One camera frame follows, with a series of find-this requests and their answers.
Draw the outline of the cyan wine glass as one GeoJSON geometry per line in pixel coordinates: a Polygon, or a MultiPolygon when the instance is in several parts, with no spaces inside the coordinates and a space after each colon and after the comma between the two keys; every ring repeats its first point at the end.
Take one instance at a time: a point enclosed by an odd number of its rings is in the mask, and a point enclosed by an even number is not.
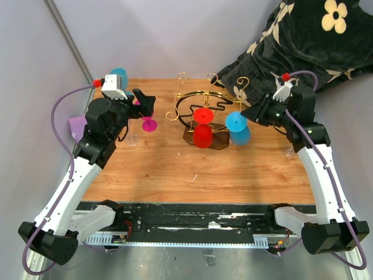
{"type": "Polygon", "coordinates": [[[121,90],[126,94],[126,95],[133,95],[131,91],[127,90],[128,87],[128,76],[126,73],[126,70],[123,68],[114,68],[110,74],[112,75],[118,75],[121,78],[121,90]]]}
{"type": "Polygon", "coordinates": [[[226,118],[226,127],[230,133],[231,142],[235,145],[246,145],[251,139],[248,120],[239,112],[230,113],[226,118]]]}

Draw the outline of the red wine glass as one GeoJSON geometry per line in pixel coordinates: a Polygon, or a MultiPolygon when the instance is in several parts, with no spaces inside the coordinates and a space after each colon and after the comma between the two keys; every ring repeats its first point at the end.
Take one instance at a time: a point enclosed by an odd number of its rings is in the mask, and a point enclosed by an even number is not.
{"type": "Polygon", "coordinates": [[[213,142],[213,132],[210,123],[214,119],[211,109],[202,107],[193,114],[196,127],[193,131],[193,144],[198,148],[208,148],[213,142]]]}

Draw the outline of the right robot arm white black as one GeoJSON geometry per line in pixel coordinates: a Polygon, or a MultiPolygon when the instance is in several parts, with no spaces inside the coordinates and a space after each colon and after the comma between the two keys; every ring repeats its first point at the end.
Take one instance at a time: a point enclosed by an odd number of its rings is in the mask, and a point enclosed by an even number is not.
{"type": "Polygon", "coordinates": [[[266,94],[242,115],[264,126],[286,130],[286,137],[300,158],[312,188],[316,215],[309,216],[289,204],[272,204],[264,218],[265,229],[286,228],[299,235],[310,254],[350,251],[369,234],[349,205],[334,167],[326,128],[315,122],[316,93],[312,87],[294,86],[285,101],[266,94]]]}

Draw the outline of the magenta wine glass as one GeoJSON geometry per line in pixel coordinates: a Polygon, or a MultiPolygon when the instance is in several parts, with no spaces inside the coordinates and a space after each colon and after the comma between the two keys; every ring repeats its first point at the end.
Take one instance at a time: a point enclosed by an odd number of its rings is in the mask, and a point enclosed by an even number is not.
{"type": "Polygon", "coordinates": [[[153,132],[157,129],[157,122],[153,119],[153,114],[150,117],[142,117],[142,128],[146,132],[153,132]]]}

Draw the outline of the purple cloth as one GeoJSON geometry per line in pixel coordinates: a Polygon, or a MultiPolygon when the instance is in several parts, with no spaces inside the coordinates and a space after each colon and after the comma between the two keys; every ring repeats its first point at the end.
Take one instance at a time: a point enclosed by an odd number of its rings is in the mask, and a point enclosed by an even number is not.
{"type": "Polygon", "coordinates": [[[68,124],[72,138],[78,143],[83,138],[85,125],[87,124],[85,115],[69,118],[68,124]]]}

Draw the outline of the gold wire wine glass rack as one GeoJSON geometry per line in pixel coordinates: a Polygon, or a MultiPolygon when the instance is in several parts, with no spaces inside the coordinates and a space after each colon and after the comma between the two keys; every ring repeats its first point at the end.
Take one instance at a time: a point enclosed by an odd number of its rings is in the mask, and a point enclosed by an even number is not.
{"type": "Polygon", "coordinates": [[[166,113],[169,121],[179,121],[184,127],[183,139],[200,149],[210,148],[222,150],[234,144],[244,146],[251,140],[248,120],[241,115],[241,110],[226,113],[226,106],[244,104],[244,89],[249,84],[247,77],[239,77],[238,96],[229,97],[220,92],[197,90],[181,93],[178,89],[174,94],[174,110],[166,113]],[[190,104],[190,112],[181,114],[179,107],[186,99],[200,97],[202,104],[190,104]]]}

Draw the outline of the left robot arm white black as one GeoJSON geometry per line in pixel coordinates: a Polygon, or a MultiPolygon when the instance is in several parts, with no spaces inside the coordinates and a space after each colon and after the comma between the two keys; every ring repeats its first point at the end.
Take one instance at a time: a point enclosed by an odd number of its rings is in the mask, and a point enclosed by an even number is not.
{"type": "Polygon", "coordinates": [[[120,230],[125,223],[124,208],[105,200],[93,211],[72,220],[87,188],[103,170],[116,149],[116,141],[129,120],[150,117],[155,96],[140,89],[116,99],[104,94],[90,102],[85,114],[87,124],[74,151],[68,151],[70,167],[56,192],[32,222],[23,222],[18,234],[25,241],[25,251],[32,250],[58,265],[75,254],[78,245],[99,230],[120,230]]]}

